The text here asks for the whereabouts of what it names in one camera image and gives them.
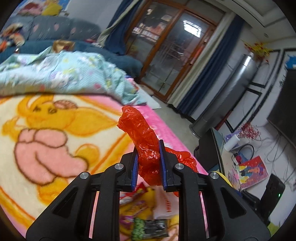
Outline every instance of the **crumpled red plastic bag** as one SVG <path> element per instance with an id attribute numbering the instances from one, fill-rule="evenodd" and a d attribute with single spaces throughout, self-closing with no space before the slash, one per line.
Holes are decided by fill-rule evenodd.
<path id="1" fill-rule="evenodd" d="M 122 112 L 117 126 L 129 135 L 138 151 L 139 175 L 150 186 L 160 186 L 159 140 L 155 132 L 136 108 L 126 105 L 122 107 Z M 175 151 L 168 147 L 165 150 L 175 154 L 180 163 L 198 172 L 196 160 L 188 151 Z"/>

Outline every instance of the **metal bolt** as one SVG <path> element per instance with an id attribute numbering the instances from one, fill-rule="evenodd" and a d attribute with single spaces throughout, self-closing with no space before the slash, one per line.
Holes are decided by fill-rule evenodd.
<path id="1" fill-rule="evenodd" d="M 81 179 L 86 179 L 86 178 L 88 178 L 88 176 L 89 176 L 89 174 L 88 174 L 87 172 L 83 172 L 83 173 L 80 174 L 79 177 L 80 177 Z"/>
<path id="2" fill-rule="evenodd" d="M 121 170 L 121 169 L 124 167 L 124 165 L 121 164 L 121 163 L 117 163 L 114 167 L 115 167 L 115 169 L 117 169 L 117 170 Z"/>
<path id="3" fill-rule="evenodd" d="M 184 168 L 184 165 L 182 163 L 177 163 L 175 165 L 175 168 L 179 169 L 179 170 L 182 170 Z"/>
<path id="4" fill-rule="evenodd" d="M 213 178 L 213 179 L 217 179 L 219 177 L 219 174 L 216 173 L 216 172 L 211 172 L 210 177 Z"/>

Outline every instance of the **curtain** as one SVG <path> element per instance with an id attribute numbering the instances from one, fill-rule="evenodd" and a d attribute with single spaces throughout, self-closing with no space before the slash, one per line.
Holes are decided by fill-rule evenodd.
<path id="1" fill-rule="evenodd" d="M 182 114 L 191 115 L 216 81 L 236 45 L 243 24 L 244 20 L 236 15 L 209 62 L 177 106 Z"/>
<path id="2" fill-rule="evenodd" d="M 97 42 L 107 50 L 124 55 L 126 52 L 124 36 L 142 0 L 123 0 L 116 13 Z"/>
<path id="3" fill-rule="evenodd" d="M 220 41 L 222 40 L 235 15 L 236 14 L 234 12 L 226 13 L 224 15 L 224 17 L 218 24 L 214 34 L 212 35 L 211 39 L 205 46 L 204 50 L 202 51 L 194 65 L 192 66 L 191 70 L 168 100 L 168 104 L 172 104 L 174 107 L 177 107 L 179 105 L 181 100 L 190 90 L 190 88 L 196 81 L 197 77 L 200 75 L 203 68 L 206 66 L 212 54 L 218 47 Z"/>

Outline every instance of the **light blue floral blanket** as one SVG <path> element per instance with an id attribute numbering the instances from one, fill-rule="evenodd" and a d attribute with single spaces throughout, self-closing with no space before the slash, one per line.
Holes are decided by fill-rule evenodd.
<path id="1" fill-rule="evenodd" d="M 145 103 L 126 73 L 97 53 L 13 54 L 0 64 L 0 96 L 25 93 L 106 94 L 124 105 Z"/>

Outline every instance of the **ceiling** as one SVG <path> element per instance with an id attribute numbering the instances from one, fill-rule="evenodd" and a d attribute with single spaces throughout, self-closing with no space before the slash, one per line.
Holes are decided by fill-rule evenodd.
<path id="1" fill-rule="evenodd" d="M 227 7 L 243 18 L 253 34 L 263 42 L 296 37 L 291 24 L 272 0 L 206 0 Z"/>

